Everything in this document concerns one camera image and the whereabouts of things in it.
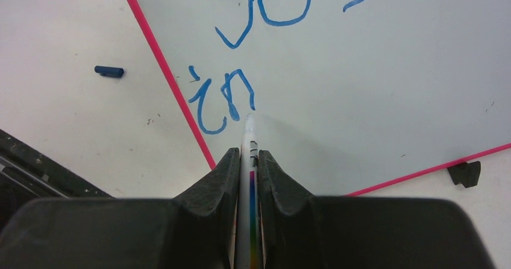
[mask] blue marker cap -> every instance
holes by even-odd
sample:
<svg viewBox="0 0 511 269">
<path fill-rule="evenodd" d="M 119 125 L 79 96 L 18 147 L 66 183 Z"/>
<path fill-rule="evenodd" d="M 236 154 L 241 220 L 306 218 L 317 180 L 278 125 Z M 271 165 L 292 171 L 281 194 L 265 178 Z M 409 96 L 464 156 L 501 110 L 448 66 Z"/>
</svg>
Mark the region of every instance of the blue marker cap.
<svg viewBox="0 0 511 269">
<path fill-rule="evenodd" d="M 124 75 L 124 69 L 116 67 L 96 66 L 94 67 L 94 72 L 101 76 L 112 78 L 121 78 Z"/>
</svg>

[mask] white marker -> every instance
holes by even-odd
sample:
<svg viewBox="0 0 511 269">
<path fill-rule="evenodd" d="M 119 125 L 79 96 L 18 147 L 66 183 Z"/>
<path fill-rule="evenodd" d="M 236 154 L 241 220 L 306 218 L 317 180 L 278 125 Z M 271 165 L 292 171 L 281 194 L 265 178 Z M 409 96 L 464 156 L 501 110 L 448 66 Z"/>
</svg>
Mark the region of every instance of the white marker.
<svg viewBox="0 0 511 269">
<path fill-rule="evenodd" d="M 257 198 L 257 142 L 254 115 L 246 116 L 241 143 L 240 185 L 236 216 L 235 269 L 262 268 Z"/>
</svg>

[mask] white table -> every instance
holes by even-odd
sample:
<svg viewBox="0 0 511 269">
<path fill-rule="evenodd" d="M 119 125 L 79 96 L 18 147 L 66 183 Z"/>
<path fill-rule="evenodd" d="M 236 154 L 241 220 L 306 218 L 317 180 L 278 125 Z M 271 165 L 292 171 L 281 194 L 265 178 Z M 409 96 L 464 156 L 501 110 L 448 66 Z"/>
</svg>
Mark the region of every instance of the white table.
<svg viewBox="0 0 511 269">
<path fill-rule="evenodd" d="M 126 0 L 0 0 L 0 19 L 3 130 L 115 197 L 173 197 L 209 172 Z M 370 195 L 455 201 L 506 268 L 511 151 L 481 161 L 471 189 L 439 171 Z"/>
</svg>

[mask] rainbow colored strip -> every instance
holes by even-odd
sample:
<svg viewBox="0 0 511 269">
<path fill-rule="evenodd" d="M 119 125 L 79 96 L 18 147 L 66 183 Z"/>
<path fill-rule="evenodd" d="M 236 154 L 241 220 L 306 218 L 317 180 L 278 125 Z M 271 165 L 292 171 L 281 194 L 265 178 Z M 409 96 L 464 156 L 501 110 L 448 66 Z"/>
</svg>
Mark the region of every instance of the rainbow colored strip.
<svg viewBox="0 0 511 269">
<path fill-rule="evenodd" d="M 250 172 L 250 269 L 257 269 L 256 173 Z"/>
</svg>

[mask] red border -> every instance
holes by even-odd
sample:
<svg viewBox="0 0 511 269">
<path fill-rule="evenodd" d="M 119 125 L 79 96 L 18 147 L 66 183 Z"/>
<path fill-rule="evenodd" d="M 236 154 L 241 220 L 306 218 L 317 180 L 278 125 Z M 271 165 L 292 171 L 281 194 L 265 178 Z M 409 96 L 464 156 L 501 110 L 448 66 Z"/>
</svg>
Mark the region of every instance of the red border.
<svg viewBox="0 0 511 269">
<path fill-rule="evenodd" d="M 199 143 L 199 147 L 202 150 L 202 153 L 204 153 L 204 157 L 206 158 L 207 163 L 209 164 L 210 168 L 213 169 L 215 167 L 215 160 L 213 159 L 213 156 L 211 155 L 211 151 L 209 150 L 206 141 L 204 140 L 204 137 L 202 136 L 201 131 L 199 130 L 199 127 L 197 126 L 197 123 L 195 122 L 195 119 L 193 118 L 192 112 L 188 108 L 188 105 L 186 103 L 186 100 L 183 97 L 183 94 L 179 90 L 179 86 L 177 82 L 175 81 L 174 76 L 172 75 L 172 71 L 167 64 L 167 61 L 165 60 L 165 57 L 163 56 L 163 53 L 161 52 L 160 47 L 158 46 L 158 43 L 156 42 L 156 38 L 154 37 L 151 28 L 149 27 L 149 24 L 147 23 L 147 20 L 145 19 L 144 14 L 142 13 L 142 9 L 140 8 L 139 3 L 137 0 L 127 0 L 128 4 L 131 7 L 131 10 L 133 11 L 133 14 L 135 15 L 135 18 L 137 19 L 140 28 L 142 29 L 142 33 L 145 36 L 145 39 L 149 43 L 149 46 L 151 47 L 152 53 L 154 54 L 154 57 L 156 57 L 156 60 L 158 61 L 158 64 L 160 65 L 161 71 L 163 72 L 163 75 L 167 79 L 167 82 L 169 83 L 169 86 L 171 87 L 172 93 L 174 94 L 177 103 L 179 104 L 179 107 L 183 111 L 184 117 L 186 118 L 186 121 L 188 122 L 188 125 L 190 125 L 190 128 L 192 129 L 192 133 L 195 136 L 195 139 L 197 140 L 197 143 Z M 462 162 L 467 162 L 472 159 L 476 159 L 478 157 L 487 156 L 488 154 L 496 153 L 501 150 L 505 150 L 511 148 L 511 144 L 502 145 L 500 147 L 492 148 L 491 150 L 486 150 L 481 153 L 476 153 L 471 156 L 463 157 L 458 160 L 453 160 L 452 162 L 445 163 L 443 165 L 437 165 L 432 168 L 425 169 L 423 171 L 416 172 L 414 174 L 409 174 L 404 177 L 399 177 L 394 180 L 390 180 L 388 182 L 380 183 L 379 185 L 371 186 L 366 189 L 361 189 L 356 192 L 352 192 L 348 195 L 350 196 L 356 196 L 356 195 L 362 195 L 366 194 L 368 192 L 375 191 L 377 189 L 385 188 L 387 186 L 394 185 L 396 183 L 404 182 L 405 180 L 413 179 L 414 177 L 420 177 L 425 174 L 428 174 L 433 171 L 437 171 L 442 168 L 448 168 L 453 165 L 457 165 Z"/>
</svg>

